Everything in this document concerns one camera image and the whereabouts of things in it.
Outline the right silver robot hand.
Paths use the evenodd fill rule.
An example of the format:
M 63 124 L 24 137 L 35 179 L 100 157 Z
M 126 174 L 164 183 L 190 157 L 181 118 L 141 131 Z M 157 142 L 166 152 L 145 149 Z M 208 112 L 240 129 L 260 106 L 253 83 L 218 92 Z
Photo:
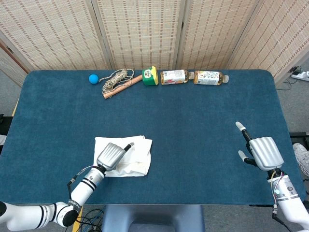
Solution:
M 284 164 L 284 160 L 272 137 L 253 139 L 242 123 L 237 121 L 235 124 L 246 140 L 247 150 L 253 156 L 250 159 L 243 151 L 239 150 L 238 154 L 244 163 L 258 167 L 265 172 L 279 169 Z

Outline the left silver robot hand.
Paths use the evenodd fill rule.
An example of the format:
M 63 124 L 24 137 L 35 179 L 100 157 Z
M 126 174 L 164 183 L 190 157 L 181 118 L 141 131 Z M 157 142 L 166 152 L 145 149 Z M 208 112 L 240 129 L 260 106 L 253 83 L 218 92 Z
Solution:
M 116 168 L 125 153 L 134 146 L 129 143 L 125 148 L 121 148 L 116 144 L 108 143 L 97 158 L 97 169 L 103 174 Z

